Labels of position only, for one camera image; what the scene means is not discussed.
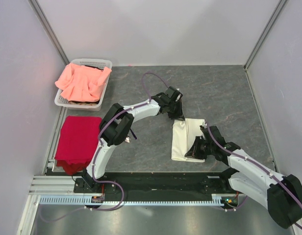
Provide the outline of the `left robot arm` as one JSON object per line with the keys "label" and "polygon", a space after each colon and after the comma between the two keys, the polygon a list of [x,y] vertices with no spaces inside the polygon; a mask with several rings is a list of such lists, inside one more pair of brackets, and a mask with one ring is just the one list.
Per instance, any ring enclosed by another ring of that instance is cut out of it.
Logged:
{"label": "left robot arm", "polygon": [[171,120],[185,120],[182,112],[182,93],[169,86],[163,93],[150,96],[147,100],[128,106],[115,103],[108,110],[99,125],[98,146],[89,165],[83,170],[82,178],[90,192],[101,189],[101,177],[116,148],[123,143],[133,123],[147,117],[168,114]]}

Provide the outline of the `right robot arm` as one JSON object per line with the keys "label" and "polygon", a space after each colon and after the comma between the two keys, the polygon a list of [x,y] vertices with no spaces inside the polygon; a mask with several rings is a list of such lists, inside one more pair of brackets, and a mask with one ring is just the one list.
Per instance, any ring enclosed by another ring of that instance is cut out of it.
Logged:
{"label": "right robot arm", "polygon": [[216,126],[199,125],[198,135],[186,156],[205,160],[208,156],[228,166],[218,182],[223,192],[241,192],[267,209],[282,228],[302,219],[302,184],[289,174],[273,171],[249,156],[240,146],[227,142]]}

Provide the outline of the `white cloth napkin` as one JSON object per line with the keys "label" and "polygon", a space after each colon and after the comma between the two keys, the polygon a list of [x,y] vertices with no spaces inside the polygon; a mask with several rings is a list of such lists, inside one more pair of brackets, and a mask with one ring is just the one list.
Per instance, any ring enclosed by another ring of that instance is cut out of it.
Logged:
{"label": "white cloth napkin", "polygon": [[171,160],[194,163],[205,162],[205,160],[195,159],[194,157],[187,157],[185,155],[194,144],[196,136],[202,135],[200,126],[206,127],[204,119],[186,118],[185,121],[174,121]]}

